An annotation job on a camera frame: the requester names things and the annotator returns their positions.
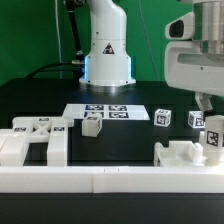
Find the white platform edge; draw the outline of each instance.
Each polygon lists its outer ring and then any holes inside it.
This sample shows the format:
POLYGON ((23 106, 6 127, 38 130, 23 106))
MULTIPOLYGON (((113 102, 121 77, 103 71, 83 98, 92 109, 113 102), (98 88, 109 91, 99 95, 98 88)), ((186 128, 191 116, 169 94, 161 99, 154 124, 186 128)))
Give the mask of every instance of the white platform edge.
POLYGON ((1 193, 224 193, 208 167, 0 167, 1 193))

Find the cable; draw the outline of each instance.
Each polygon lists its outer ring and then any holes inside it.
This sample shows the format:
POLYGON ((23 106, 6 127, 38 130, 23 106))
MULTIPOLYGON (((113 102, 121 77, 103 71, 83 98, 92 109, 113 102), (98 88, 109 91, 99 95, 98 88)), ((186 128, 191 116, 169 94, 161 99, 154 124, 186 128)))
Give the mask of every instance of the cable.
POLYGON ((58 0, 55 0, 55 21, 56 21, 56 30, 57 30, 57 38, 58 38, 58 53, 59 53, 59 61, 62 62, 62 48, 61 48, 61 34, 60 34, 60 26, 59 26, 59 16, 58 16, 58 0))
POLYGON ((34 72, 31 72, 29 75, 26 76, 27 79, 32 79, 38 72, 41 72, 47 68, 57 67, 61 65, 72 65, 72 62, 59 62, 54 64, 45 65, 43 67, 38 68, 34 72))
POLYGON ((76 67, 74 69, 52 69, 52 70, 43 70, 43 71, 39 71, 39 72, 74 72, 80 69, 83 69, 82 67, 76 67))
POLYGON ((154 73, 155 73, 156 80, 158 82, 159 81, 159 75, 158 75, 158 71, 156 69, 156 63, 154 61, 154 57, 153 57, 153 53, 152 53, 152 49, 151 49, 151 44, 150 44, 149 37, 148 37, 148 34, 147 34, 146 25, 145 25, 144 18, 143 18, 143 13, 142 13, 142 7, 141 7, 140 0, 138 0, 138 8, 139 8, 139 14, 140 14, 140 18, 141 18, 142 28, 144 30, 144 35, 145 35, 145 38, 146 38, 146 43, 147 43, 147 47, 148 47, 148 51, 149 51, 149 56, 151 58, 152 67, 153 67, 153 70, 154 70, 154 73))

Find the white robot casing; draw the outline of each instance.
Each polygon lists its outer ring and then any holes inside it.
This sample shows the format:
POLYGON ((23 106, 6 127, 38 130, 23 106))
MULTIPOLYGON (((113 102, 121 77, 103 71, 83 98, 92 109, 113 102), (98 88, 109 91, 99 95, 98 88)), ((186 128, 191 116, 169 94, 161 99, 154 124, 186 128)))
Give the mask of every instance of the white robot casing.
POLYGON ((134 84, 131 58, 126 53, 126 22, 123 9, 112 0, 87 0, 91 15, 91 51, 85 58, 81 86, 96 91, 116 91, 134 84))

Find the white plastic part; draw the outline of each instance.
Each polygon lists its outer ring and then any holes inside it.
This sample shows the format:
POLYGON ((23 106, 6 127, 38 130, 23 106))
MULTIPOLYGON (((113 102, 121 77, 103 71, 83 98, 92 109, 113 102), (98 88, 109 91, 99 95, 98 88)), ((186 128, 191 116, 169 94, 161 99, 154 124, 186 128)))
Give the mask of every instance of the white plastic part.
POLYGON ((217 166, 224 161, 224 116, 206 118, 204 155, 208 165, 217 166))
POLYGON ((61 117, 15 118, 12 130, 0 131, 1 166, 23 166, 29 144, 43 142, 49 142, 48 166, 66 166, 68 127, 72 126, 74 120, 61 117))
POLYGON ((202 56, 197 42, 179 41, 168 44, 165 53, 165 79, 171 87, 224 95, 223 67, 214 55, 202 56))
POLYGON ((168 127, 171 121, 171 111, 158 109, 154 116, 154 125, 168 127))
POLYGON ((156 143, 154 153, 154 166, 204 166, 206 160, 202 145, 191 141, 170 141, 168 148, 156 143))
POLYGON ((189 111, 188 124, 192 128, 204 128, 205 122, 201 118, 201 111, 189 111))
POLYGON ((87 0, 91 15, 92 45, 85 59, 81 83, 125 86, 131 78, 131 58, 126 53, 126 14, 112 0, 87 0))
POLYGON ((166 38, 169 40, 189 40, 192 39, 195 32, 195 25, 194 25, 195 15, 193 12, 189 12, 186 15, 178 18, 175 21, 166 25, 165 28, 165 35, 166 38), (182 37, 171 37, 170 36, 170 27, 172 24, 176 23, 177 21, 182 21, 184 26, 183 36, 182 37))
POLYGON ((97 137, 102 129, 102 115, 88 114, 82 121, 82 135, 89 137, 97 137))
POLYGON ((224 167, 0 167, 0 180, 1 193, 224 193, 224 167))

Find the warning label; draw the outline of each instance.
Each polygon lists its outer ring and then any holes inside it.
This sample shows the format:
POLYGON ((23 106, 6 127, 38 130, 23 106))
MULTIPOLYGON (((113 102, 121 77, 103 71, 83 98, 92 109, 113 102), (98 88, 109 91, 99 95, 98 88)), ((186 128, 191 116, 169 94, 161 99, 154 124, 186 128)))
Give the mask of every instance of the warning label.
POLYGON ((114 50, 110 43, 107 45, 107 47, 103 51, 103 54, 114 54, 114 50))

